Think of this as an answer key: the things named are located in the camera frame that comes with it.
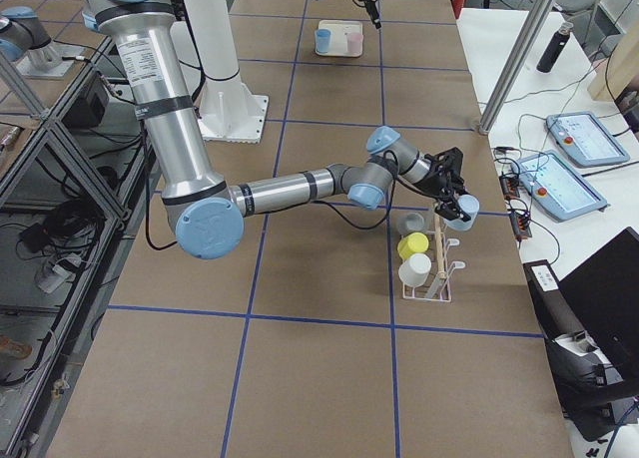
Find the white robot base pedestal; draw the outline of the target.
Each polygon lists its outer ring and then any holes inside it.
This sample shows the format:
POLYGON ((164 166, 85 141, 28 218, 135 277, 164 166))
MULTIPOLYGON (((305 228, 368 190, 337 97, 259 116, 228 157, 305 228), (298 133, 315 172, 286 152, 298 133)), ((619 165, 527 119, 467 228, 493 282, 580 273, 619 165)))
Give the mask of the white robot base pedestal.
POLYGON ((171 27, 188 88, 198 83, 197 64, 206 82, 198 106, 199 125, 209 141, 257 143, 261 140, 269 98, 244 84, 226 0, 184 0, 189 23, 171 27))

